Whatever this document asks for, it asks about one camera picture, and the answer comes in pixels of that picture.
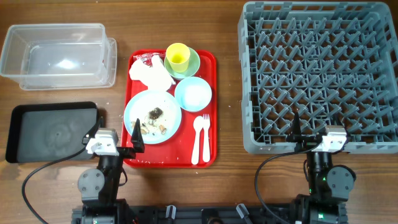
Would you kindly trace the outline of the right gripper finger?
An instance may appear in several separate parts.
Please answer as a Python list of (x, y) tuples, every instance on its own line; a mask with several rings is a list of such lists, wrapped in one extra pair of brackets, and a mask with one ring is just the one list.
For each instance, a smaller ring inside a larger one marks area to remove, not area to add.
[(294, 118), (292, 121), (292, 127), (290, 134), (286, 137), (287, 142), (301, 142), (302, 132), (300, 129), (300, 118), (297, 112), (294, 113)]
[(335, 113), (332, 115), (332, 123), (335, 126), (344, 126), (344, 124), (342, 123), (342, 121), (340, 120), (338, 113)]

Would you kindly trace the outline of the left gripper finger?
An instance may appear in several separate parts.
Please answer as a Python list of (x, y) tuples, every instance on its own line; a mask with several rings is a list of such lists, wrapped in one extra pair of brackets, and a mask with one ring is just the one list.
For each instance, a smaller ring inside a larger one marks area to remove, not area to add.
[(91, 139), (94, 138), (96, 132), (99, 130), (99, 128), (103, 127), (103, 117), (101, 116), (95, 125), (85, 134), (84, 139)]
[(133, 145), (134, 152), (144, 153), (145, 145), (144, 145), (144, 140), (142, 138), (141, 123), (139, 118), (137, 118), (134, 123), (133, 132), (131, 134), (131, 143)]

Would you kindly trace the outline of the light blue plate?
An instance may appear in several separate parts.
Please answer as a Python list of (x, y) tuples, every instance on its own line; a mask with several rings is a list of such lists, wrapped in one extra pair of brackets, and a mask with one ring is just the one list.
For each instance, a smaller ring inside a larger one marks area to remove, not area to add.
[(131, 121), (144, 112), (156, 107), (165, 113), (167, 132), (165, 135), (142, 135), (144, 143), (159, 144), (170, 139), (178, 130), (182, 120), (182, 110), (174, 96), (166, 91), (144, 90), (130, 99), (124, 110), (124, 127), (132, 134)]

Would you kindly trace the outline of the food scraps and rice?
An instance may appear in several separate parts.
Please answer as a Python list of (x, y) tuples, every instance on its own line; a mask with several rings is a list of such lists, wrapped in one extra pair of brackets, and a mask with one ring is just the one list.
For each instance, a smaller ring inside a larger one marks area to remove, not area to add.
[(131, 121), (131, 128), (136, 125), (136, 120), (140, 121), (140, 128), (142, 135), (165, 135), (167, 132), (165, 113), (159, 107), (156, 107), (150, 111), (144, 112), (137, 118), (133, 118)]

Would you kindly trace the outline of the white plastic spoon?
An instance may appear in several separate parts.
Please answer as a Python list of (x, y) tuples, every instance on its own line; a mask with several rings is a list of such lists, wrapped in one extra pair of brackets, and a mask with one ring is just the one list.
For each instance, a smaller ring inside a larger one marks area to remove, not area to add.
[(191, 163), (197, 165), (199, 163), (200, 155), (200, 133), (203, 129), (203, 117), (197, 116), (193, 122), (193, 128), (195, 130), (195, 140), (193, 144)]

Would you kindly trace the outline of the white napkin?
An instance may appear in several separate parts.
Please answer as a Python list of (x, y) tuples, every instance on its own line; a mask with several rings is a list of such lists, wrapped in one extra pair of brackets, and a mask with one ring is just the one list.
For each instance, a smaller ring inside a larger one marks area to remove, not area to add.
[(176, 84), (158, 55), (152, 57), (151, 67), (142, 60), (135, 60), (130, 66), (129, 76), (131, 80), (140, 81), (149, 90), (168, 91)]

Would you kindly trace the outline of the white plastic fork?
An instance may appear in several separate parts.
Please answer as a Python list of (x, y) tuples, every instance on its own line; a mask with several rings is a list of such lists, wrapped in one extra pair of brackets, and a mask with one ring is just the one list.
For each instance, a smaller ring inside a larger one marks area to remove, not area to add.
[(203, 161), (210, 161), (210, 142), (209, 142), (210, 115), (203, 115)]

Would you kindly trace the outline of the red snack wrapper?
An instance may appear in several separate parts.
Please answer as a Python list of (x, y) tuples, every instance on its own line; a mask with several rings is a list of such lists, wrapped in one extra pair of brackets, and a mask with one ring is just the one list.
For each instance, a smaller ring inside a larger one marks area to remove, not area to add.
[(155, 56), (155, 55), (158, 55), (162, 60), (164, 59), (164, 54), (163, 53), (158, 53), (158, 52), (134, 55), (133, 59), (134, 60), (142, 60), (142, 62), (145, 65), (148, 65), (148, 66), (151, 67), (152, 66), (152, 57)]

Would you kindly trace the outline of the yellow plastic cup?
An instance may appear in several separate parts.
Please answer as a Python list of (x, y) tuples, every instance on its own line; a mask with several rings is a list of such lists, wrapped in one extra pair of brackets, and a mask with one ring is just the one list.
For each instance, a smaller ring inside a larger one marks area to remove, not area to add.
[(188, 68), (190, 49), (183, 43), (174, 43), (167, 47), (165, 56), (172, 70), (182, 73)]

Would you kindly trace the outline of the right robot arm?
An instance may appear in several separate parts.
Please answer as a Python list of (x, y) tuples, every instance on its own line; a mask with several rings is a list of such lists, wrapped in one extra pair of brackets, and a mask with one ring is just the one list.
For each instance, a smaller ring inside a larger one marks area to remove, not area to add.
[(289, 208), (292, 223), (348, 223), (346, 202), (354, 187), (356, 174), (344, 165), (334, 165), (332, 155), (344, 150), (350, 135), (338, 117), (315, 136), (304, 136), (299, 114), (294, 114), (288, 142), (295, 142), (295, 152), (306, 154), (304, 170), (309, 194), (299, 194)]

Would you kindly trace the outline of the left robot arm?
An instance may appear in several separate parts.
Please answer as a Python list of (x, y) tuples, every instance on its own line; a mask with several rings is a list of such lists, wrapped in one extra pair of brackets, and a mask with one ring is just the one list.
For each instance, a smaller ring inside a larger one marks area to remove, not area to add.
[(99, 157), (95, 169), (84, 171), (78, 179), (83, 206), (72, 211), (72, 223), (137, 223), (137, 215), (125, 199), (118, 199), (123, 160), (134, 159), (145, 149), (140, 120), (134, 122), (131, 147), (121, 147), (115, 129), (102, 127), (103, 119), (86, 133), (82, 144), (89, 154)]

